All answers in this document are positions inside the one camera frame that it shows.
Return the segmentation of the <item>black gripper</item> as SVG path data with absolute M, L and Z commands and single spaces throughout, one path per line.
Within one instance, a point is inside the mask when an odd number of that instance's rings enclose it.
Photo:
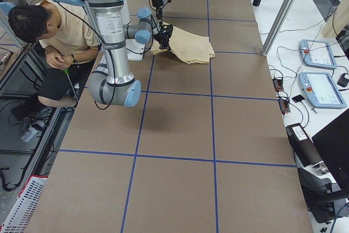
M 160 50 L 171 50 L 170 38 L 173 32 L 173 25 L 163 25 L 163 12 L 158 12 L 158 21 L 160 29 L 153 35 L 154 39 L 159 43 Z
M 152 7 L 156 11 L 156 16 L 158 21 L 163 20 L 163 7 L 167 3 L 171 3 L 172 0 L 151 0 Z

